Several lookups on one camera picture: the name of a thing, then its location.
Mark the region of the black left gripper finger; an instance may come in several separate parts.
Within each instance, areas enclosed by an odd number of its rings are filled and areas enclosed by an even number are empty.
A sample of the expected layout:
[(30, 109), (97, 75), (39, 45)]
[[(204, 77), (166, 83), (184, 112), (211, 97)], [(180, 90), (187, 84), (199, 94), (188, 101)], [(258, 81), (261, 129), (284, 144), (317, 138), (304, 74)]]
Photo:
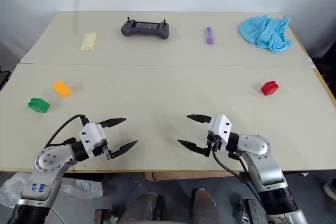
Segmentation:
[(102, 127), (113, 127), (116, 126), (124, 121), (126, 121), (126, 118), (114, 118), (114, 119), (107, 119), (105, 121), (99, 122), (98, 124)]
[(123, 155), (124, 153), (128, 152), (138, 141), (133, 141), (130, 143), (127, 143), (123, 146), (121, 146), (117, 151), (112, 152), (110, 150), (108, 150), (107, 152), (107, 159), (114, 159), (118, 156)]

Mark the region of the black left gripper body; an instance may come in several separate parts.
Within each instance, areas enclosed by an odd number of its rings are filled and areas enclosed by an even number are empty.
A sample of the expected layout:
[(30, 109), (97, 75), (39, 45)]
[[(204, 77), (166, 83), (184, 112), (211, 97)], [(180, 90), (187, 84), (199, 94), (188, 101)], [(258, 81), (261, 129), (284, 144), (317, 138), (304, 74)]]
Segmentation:
[(108, 149), (108, 143), (106, 140), (103, 140), (102, 143), (98, 144), (93, 150), (92, 153), (94, 157), (104, 155), (106, 159), (112, 159), (111, 151)]

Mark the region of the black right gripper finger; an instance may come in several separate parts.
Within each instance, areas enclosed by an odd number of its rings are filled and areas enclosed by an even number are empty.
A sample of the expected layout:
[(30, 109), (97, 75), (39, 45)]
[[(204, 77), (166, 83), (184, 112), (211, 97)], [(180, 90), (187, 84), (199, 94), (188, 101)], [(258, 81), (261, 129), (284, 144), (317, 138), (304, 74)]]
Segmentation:
[(200, 123), (210, 123), (212, 119), (211, 116), (202, 115), (202, 114), (190, 114), (190, 115), (187, 115), (186, 117), (193, 121), (200, 122)]
[(207, 147), (201, 148), (198, 147), (195, 143), (191, 143), (189, 141), (184, 140), (177, 140), (177, 141), (192, 152), (201, 154), (203, 156), (209, 156), (210, 154), (210, 143), (208, 143)]

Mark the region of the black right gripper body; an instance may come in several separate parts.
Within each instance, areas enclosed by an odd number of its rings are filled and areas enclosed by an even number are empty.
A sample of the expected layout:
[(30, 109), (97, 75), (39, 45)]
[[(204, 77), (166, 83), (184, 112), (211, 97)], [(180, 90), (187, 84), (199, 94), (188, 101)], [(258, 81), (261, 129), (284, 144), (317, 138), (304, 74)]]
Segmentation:
[(213, 133), (208, 133), (207, 135), (207, 148), (206, 154), (210, 154), (211, 152), (216, 152), (222, 145), (222, 140), (218, 135)]

